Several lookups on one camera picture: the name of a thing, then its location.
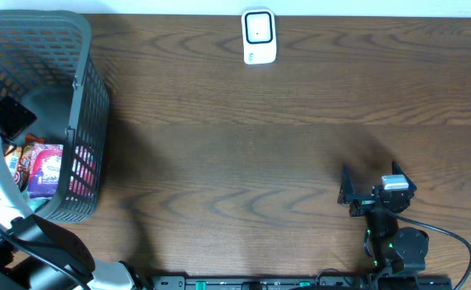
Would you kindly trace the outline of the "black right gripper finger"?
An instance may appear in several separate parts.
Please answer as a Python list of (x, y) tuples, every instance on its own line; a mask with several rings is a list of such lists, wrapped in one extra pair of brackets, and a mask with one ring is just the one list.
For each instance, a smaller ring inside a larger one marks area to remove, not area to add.
[(340, 194), (342, 196), (352, 196), (354, 195), (353, 182), (349, 174), (349, 168), (344, 165), (342, 168), (342, 178), (341, 178), (341, 189)]
[(410, 186), (414, 186), (415, 184), (411, 181), (411, 179), (407, 176), (407, 174), (401, 169), (399, 163), (396, 160), (393, 160), (391, 163), (391, 169), (393, 175), (403, 175), (405, 180)]

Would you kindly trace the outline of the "small orange snack pack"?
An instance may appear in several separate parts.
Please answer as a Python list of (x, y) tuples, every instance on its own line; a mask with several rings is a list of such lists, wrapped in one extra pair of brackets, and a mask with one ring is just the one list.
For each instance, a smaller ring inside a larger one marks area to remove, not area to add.
[(18, 171), (19, 161), (21, 159), (22, 153), (23, 149), (21, 147), (16, 147), (13, 145), (10, 145), (6, 149), (5, 162), (12, 176), (15, 176), (16, 172)]

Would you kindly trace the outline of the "red purple snack bag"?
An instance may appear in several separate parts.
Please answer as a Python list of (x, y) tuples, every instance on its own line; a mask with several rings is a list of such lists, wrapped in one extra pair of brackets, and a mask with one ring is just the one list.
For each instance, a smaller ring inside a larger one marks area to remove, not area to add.
[(59, 184), (64, 146), (36, 143), (33, 148), (27, 194), (30, 199), (51, 199)]

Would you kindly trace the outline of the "orange brown chocolate bar wrapper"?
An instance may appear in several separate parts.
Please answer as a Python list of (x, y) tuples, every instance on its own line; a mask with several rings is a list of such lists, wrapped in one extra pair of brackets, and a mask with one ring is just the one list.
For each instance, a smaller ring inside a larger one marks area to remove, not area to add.
[(47, 140), (45, 138), (39, 138), (32, 134), (27, 134), (25, 137), (25, 143), (18, 162), (17, 172), (14, 175), (14, 181), (21, 192), (27, 187), (34, 147), (37, 143), (46, 143), (46, 141)]

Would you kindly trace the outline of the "teal snack packet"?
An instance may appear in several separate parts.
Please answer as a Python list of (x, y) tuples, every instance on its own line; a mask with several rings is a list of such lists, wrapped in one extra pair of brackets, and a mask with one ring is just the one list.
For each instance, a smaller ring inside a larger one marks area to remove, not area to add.
[(38, 210), (40, 206), (50, 201), (53, 197), (52, 193), (37, 192), (37, 191), (25, 191), (25, 198), (28, 206), (34, 212)]

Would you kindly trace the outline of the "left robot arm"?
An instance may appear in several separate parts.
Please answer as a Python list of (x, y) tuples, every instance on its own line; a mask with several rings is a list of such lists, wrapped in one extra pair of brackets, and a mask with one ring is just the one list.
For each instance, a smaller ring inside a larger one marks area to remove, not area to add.
[(35, 121), (23, 104), (0, 101), (0, 289), (140, 289), (124, 263), (96, 260), (71, 231), (32, 211), (5, 156), (13, 139)]

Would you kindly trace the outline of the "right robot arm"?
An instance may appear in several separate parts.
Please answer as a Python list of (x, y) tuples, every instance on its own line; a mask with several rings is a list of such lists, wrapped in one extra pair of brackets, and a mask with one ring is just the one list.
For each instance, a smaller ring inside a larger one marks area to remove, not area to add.
[(417, 187), (404, 174), (397, 162), (392, 173), (381, 178), (371, 193), (358, 193), (349, 168), (342, 169), (337, 203), (349, 206), (351, 217), (364, 217), (366, 254), (373, 258), (376, 269), (366, 276), (370, 289), (418, 289), (417, 274), (426, 267), (428, 235), (413, 227), (401, 228), (398, 214), (411, 205)]

